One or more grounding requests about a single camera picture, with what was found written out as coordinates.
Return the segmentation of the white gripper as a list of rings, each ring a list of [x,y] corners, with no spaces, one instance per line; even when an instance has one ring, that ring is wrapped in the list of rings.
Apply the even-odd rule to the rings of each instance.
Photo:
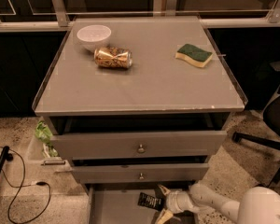
[[[158,187],[161,190],[161,193],[166,197],[166,207],[168,210],[161,210],[155,224],[165,224],[170,219],[180,220],[180,218],[175,217],[174,214],[194,210],[194,203],[186,191],[170,191],[161,184],[159,184]]]

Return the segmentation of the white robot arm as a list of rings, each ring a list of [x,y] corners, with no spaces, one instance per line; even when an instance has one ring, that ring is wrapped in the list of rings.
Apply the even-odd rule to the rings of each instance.
[[[190,211],[195,214],[216,210],[234,224],[280,224],[280,195],[275,191],[254,187],[240,202],[215,193],[207,186],[196,183],[189,191],[170,191],[160,185],[165,195],[165,207],[156,224],[164,224],[174,214]]]

